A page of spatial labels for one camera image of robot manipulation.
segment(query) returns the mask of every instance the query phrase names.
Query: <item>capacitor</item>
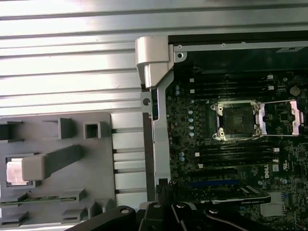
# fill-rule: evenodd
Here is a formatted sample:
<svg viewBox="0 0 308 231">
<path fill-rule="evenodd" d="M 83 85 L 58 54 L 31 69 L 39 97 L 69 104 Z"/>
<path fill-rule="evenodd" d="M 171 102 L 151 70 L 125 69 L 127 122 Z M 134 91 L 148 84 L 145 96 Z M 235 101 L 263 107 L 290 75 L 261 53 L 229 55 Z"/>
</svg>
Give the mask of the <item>capacitor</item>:
<svg viewBox="0 0 308 231">
<path fill-rule="evenodd" d="M 290 94 L 291 94 L 291 95 L 294 95 L 294 96 L 299 96 L 299 94 L 300 94 L 300 88 L 297 87 L 297 86 L 291 87 L 291 89 L 290 89 Z"/>
<path fill-rule="evenodd" d="M 282 184 L 287 184 L 287 183 L 288 183 L 288 180 L 287 180 L 287 179 L 284 179 L 284 178 L 281 178 L 281 179 L 280 179 L 280 182 L 281 182 Z"/>
</svg>

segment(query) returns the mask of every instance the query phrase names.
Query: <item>chip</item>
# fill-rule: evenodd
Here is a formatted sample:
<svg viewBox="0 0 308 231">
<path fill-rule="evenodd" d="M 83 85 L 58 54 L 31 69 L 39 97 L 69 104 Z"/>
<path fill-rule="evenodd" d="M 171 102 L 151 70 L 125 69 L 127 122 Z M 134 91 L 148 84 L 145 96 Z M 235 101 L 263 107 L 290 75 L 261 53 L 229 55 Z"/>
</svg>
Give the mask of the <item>chip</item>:
<svg viewBox="0 0 308 231">
<path fill-rule="evenodd" d="M 296 175 L 302 174 L 302 167 L 300 165 L 294 165 L 294 172 Z"/>
<path fill-rule="evenodd" d="M 253 107 L 249 103 L 224 105 L 223 128 L 226 135 L 252 137 L 254 125 Z"/>
<path fill-rule="evenodd" d="M 298 189 L 303 189 L 304 188 L 304 183 L 303 182 L 298 182 L 298 183 L 296 183 L 296 187 Z"/>
<path fill-rule="evenodd" d="M 299 158 L 305 158 L 306 157 L 306 152 L 298 152 L 298 157 Z"/>
</svg>

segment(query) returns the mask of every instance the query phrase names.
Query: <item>screw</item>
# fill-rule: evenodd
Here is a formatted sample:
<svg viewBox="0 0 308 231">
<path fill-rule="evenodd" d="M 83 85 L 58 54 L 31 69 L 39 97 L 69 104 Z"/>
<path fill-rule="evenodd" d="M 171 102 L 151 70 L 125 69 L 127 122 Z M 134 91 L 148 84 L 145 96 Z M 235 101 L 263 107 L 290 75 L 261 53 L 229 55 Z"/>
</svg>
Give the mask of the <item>screw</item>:
<svg viewBox="0 0 308 231">
<path fill-rule="evenodd" d="M 217 209 L 211 208 L 211 209 L 209 210 L 209 212 L 210 212 L 211 214 L 217 214 L 219 211 L 218 211 Z"/>
<path fill-rule="evenodd" d="M 254 109 L 256 110 L 256 111 L 258 111 L 260 108 L 259 108 L 259 105 L 258 104 L 254 104 Z"/>
<path fill-rule="evenodd" d="M 179 203 L 179 204 L 177 204 L 177 207 L 178 208 L 184 208 L 186 205 L 185 204 L 182 204 L 182 203 Z"/>
<path fill-rule="evenodd" d="M 123 214 L 129 213 L 129 210 L 128 209 L 123 209 L 123 210 L 121 210 L 121 213 L 123 213 Z"/>
</svg>

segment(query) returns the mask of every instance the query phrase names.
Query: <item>blue pcie slot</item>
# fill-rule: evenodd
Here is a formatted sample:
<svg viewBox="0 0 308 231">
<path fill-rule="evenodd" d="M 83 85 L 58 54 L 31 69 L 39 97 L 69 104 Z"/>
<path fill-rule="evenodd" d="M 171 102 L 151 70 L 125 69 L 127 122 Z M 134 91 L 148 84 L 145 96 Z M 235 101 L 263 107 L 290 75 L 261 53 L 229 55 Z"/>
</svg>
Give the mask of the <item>blue pcie slot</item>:
<svg viewBox="0 0 308 231">
<path fill-rule="evenodd" d="M 240 184 L 240 181 L 239 180 L 207 180 L 207 181 L 190 182 L 190 186 L 193 188 L 204 187 L 204 186 L 232 185 L 232 184 Z"/>
</svg>

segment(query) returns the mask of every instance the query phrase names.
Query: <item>motherboard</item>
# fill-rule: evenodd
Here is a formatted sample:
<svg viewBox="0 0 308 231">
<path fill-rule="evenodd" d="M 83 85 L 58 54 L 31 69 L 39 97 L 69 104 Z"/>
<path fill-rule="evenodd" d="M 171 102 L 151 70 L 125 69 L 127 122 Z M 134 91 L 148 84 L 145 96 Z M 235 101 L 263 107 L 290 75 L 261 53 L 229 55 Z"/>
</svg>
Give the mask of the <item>motherboard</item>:
<svg viewBox="0 0 308 231">
<path fill-rule="evenodd" d="M 308 72 L 174 71 L 166 106 L 177 199 L 308 229 Z"/>
</svg>

